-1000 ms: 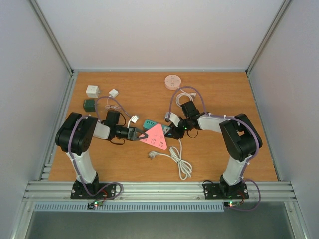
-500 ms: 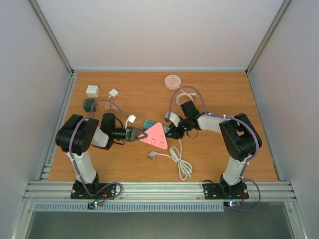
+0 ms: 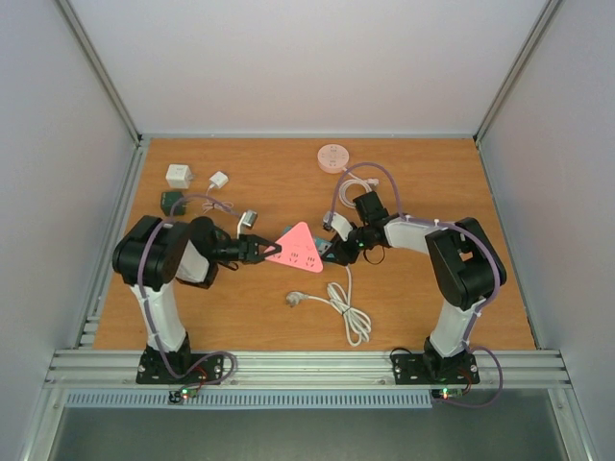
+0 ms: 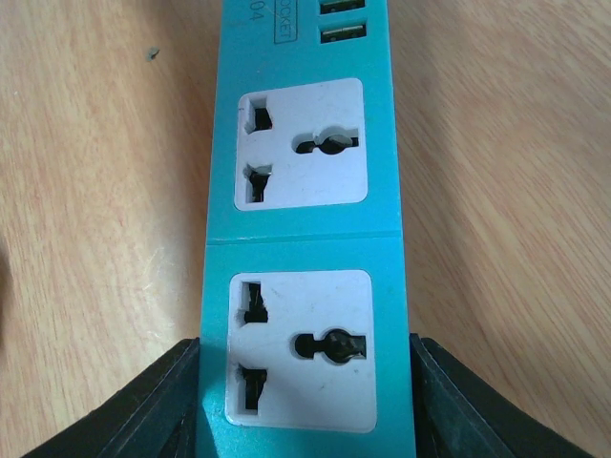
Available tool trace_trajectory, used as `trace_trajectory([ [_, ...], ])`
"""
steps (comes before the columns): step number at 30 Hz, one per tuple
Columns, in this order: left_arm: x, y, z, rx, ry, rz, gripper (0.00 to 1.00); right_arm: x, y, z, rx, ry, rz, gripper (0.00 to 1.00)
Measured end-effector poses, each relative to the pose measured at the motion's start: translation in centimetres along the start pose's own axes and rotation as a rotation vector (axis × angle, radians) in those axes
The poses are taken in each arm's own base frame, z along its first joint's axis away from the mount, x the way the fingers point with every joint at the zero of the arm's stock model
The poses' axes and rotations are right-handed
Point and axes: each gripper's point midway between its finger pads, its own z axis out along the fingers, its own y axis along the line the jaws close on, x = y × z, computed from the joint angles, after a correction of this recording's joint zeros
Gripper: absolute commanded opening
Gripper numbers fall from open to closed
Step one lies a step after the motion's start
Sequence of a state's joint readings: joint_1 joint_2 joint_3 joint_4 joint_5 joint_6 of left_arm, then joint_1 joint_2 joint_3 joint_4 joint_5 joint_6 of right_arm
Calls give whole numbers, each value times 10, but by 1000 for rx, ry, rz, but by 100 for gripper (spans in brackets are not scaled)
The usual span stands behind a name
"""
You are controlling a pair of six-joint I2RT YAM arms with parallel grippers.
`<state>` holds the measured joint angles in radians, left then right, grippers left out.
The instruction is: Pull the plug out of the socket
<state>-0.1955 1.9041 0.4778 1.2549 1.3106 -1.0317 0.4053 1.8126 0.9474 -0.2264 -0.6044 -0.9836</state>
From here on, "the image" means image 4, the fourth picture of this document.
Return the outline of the teal power strip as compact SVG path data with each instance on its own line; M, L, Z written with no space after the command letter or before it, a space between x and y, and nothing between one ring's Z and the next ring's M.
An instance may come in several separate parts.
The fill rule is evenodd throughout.
M196 453L416 453L384 1L222 5Z

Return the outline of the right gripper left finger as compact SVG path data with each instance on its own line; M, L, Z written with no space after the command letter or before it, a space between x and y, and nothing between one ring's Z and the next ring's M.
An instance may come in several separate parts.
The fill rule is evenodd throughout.
M194 457L199 339L184 339L28 457Z

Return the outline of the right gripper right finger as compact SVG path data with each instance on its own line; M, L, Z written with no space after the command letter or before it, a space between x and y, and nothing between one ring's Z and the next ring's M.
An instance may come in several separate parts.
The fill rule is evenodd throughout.
M410 334L418 457L588 457L431 338Z

